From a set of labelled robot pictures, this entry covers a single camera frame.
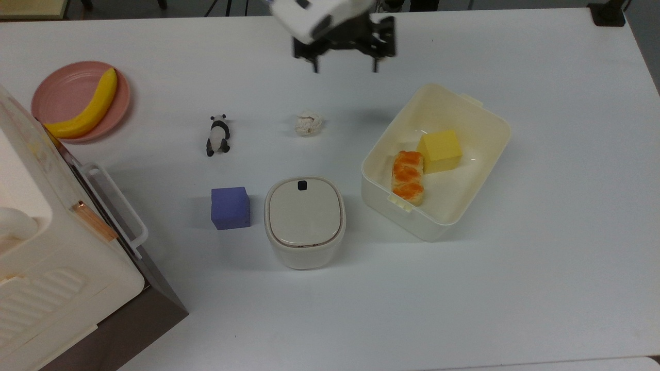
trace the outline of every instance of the yellow sponge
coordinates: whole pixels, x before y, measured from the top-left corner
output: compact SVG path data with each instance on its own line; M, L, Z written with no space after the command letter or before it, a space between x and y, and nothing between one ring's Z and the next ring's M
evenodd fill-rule
M417 152L424 155L424 174L454 169L463 156L454 130L422 135Z

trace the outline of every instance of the microwave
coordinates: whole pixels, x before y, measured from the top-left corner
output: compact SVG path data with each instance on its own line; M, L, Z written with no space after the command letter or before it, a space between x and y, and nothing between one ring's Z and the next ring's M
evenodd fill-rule
M187 311L108 173L0 86L0 370L117 370Z

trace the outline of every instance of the banana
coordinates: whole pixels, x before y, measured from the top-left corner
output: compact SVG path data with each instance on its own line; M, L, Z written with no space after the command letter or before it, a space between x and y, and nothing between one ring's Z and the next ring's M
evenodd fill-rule
M106 115L117 90L117 73L114 68L103 73L96 86L94 96L87 107L76 117L67 121L45 123L44 127L56 138L74 139L94 129Z

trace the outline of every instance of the bread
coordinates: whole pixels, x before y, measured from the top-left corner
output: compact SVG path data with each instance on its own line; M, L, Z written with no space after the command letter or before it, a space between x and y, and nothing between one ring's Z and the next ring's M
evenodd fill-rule
M415 206L422 204L424 157L419 152L401 151L392 166L392 192Z

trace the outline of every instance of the blue foam block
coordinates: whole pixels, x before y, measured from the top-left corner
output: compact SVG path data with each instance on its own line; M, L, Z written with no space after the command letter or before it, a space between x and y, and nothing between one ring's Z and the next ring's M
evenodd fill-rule
M211 220L218 230L249 226L249 198L245 187L212 189Z

